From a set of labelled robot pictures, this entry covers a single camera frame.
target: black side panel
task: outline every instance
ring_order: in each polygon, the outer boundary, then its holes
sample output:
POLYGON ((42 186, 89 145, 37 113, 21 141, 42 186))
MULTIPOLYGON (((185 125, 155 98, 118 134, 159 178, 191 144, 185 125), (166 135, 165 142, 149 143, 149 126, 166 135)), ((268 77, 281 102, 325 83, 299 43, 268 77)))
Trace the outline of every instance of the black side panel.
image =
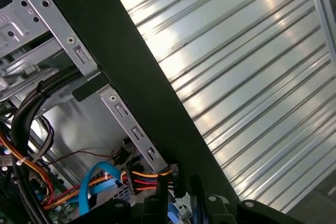
POLYGON ((166 161, 235 205, 237 195, 121 2, 54 1, 166 161))

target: cable tie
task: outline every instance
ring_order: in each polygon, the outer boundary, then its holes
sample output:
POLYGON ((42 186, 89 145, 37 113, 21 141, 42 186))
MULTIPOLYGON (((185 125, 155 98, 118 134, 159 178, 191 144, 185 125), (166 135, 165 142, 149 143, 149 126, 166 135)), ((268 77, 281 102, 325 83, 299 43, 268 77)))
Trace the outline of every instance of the cable tie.
POLYGON ((27 157, 23 157, 21 160, 16 161, 16 165, 20 166, 23 164, 23 162, 27 159, 27 157))
POLYGON ((40 81, 36 87, 36 92, 39 93, 44 99, 48 99, 50 98, 50 95, 45 94, 41 91, 41 85, 42 85, 43 81, 40 81))

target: corrugated metal panel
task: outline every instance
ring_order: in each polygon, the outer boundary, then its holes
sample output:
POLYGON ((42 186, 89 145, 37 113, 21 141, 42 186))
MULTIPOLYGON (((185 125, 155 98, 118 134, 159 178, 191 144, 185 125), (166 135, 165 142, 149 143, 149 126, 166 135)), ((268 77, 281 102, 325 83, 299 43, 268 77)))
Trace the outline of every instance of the corrugated metal panel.
POLYGON ((336 167, 313 0, 122 0, 241 199, 288 211, 336 167))

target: black cable sleeve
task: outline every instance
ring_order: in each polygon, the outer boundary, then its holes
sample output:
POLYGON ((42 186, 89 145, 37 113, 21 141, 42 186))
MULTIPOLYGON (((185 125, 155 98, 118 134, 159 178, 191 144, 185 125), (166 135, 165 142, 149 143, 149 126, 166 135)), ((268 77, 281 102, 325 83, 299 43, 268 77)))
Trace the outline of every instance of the black cable sleeve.
MULTIPOLYGON (((12 121, 10 139, 22 155, 27 156, 30 127, 43 103, 55 92, 81 76, 75 66, 61 70, 45 81, 40 82, 38 87, 30 92, 21 103, 12 121)), ((27 208, 32 212, 37 223, 52 223, 30 187, 28 179, 24 178, 24 175, 28 172, 27 167, 23 165, 17 166, 16 161, 17 159, 13 157, 14 175, 22 178, 17 183, 27 208)))

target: rectangular slot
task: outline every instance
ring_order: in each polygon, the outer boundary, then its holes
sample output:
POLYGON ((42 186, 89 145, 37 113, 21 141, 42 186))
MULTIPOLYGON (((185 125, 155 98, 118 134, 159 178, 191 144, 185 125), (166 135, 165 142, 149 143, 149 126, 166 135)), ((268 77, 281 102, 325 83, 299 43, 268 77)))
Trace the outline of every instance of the rectangular slot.
POLYGON ((156 154, 155 154, 155 151, 153 150, 153 148, 149 148, 149 149, 147 150, 147 153, 148 153, 149 158, 150 158, 152 161, 154 161, 156 154))
POLYGON ((81 46, 77 46, 73 50, 82 64, 85 64, 86 61, 89 61, 89 56, 84 52, 81 46))
POLYGON ((0 0, 0 9, 5 8, 7 5, 12 3, 13 0, 0 0))
POLYGON ((121 118, 124 118, 125 116, 129 115, 127 110, 124 108, 124 106, 121 103, 116 104, 114 107, 117 110, 121 118))
POLYGON ((141 131, 138 129, 138 127, 134 127, 134 128, 132 129, 132 133, 133 133, 133 135, 135 136, 135 138, 136 138, 137 140, 140 140, 140 138, 143 137, 143 134, 142 134, 141 131))

